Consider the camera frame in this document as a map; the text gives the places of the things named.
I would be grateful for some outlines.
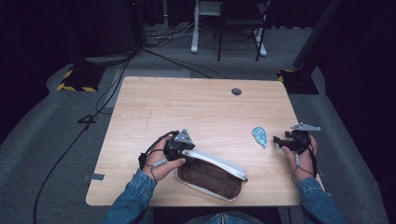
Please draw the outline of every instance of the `brown bag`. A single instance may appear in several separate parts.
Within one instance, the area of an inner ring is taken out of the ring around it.
[[[198,150],[186,150],[193,164],[177,169],[177,178],[188,186],[226,201],[235,200],[247,182],[245,170],[230,161]]]

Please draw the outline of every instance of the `table top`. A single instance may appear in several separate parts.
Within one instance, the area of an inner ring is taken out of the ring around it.
[[[232,89],[242,93],[234,95]],[[223,201],[190,188],[176,170],[161,180],[152,206],[279,206],[298,205],[291,171],[273,136],[297,118],[282,83],[277,81],[173,77],[127,77],[123,80],[86,202],[111,205],[138,169],[138,156],[160,136],[186,129],[195,149],[245,168],[248,181],[239,197]],[[252,130],[263,127],[267,147]]]

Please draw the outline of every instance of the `blue object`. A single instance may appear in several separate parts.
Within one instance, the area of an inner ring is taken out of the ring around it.
[[[253,129],[253,136],[256,141],[263,147],[267,147],[267,138],[265,137],[265,130],[262,127],[256,127]]]

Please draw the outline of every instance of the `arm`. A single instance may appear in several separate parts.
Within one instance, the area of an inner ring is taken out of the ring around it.
[[[165,158],[163,149],[170,137],[164,138],[154,147],[152,153],[148,156],[143,170],[137,170],[133,179],[126,185],[125,191],[108,209],[102,223],[121,224],[132,223],[134,221],[138,223],[139,215],[149,206],[149,200],[157,182],[164,179],[172,170],[181,166],[186,161],[185,159],[179,159],[167,161],[156,167],[152,166],[155,162]]]
[[[314,137],[309,137],[311,139],[310,149],[316,155],[317,141]],[[297,157],[287,147],[282,147],[282,149],[289,160],[293,181],[298,186],[305,223],[346,223],[344,217],[335,207],[331,195],[325,192],[313,177],[314,169],[309,151],[306,150]]]

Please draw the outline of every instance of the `gray floor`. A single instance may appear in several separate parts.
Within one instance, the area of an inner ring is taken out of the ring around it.
[[[183,64],[213,78],[276,80],[278,70],[291,68],[311,30],[267,30],[264,44],[268,56],[261,57],[258,62],[254,61],[252,44],[227,46],[221,62],[217,62],[218,43],[212,38],[213,32],[202,29],[197,54],[190,52],[190,35],[149,50],[188,62]],[[120,65],[107,68],[98,92],[56,91],[70,65],[66,64],[50,77],[49,96],[21,120],[0,147],[0,223],[33,222],[35,196],[41,183],[81,132],[83,124],[77,121],[94,114],[97,102],[99,106],[103,104],[106,90],[120,69]],[[127,70],[130,74],[136,70],[152,70],[154,76],[160,76],[158,70],[186,68],[141,50]],[[205,78],[193,70],[190,76]],[[314,136],[319,143],[318,169],[325,189],[332,194],[349,223],[388,223],[378,185],[324,93],[324,79],[318,69],[313,79],[319,95],[293,94],[290,101],[299,121],[322,129]],[[111,107],[104,109],[106,113],[111,111]],[[85,203],[88,184],[81,178],[93,172],[110,119],[111,115],[99,115],[96,123],[63,157],[40,196],[38,223],[98,223],[101,220],[107,208],[90,207]],[[279,211],[282,222],[289,223],[287,209],[281,207]],[[299,207],[292,207],[291,214],[292,223],[302,223]]]

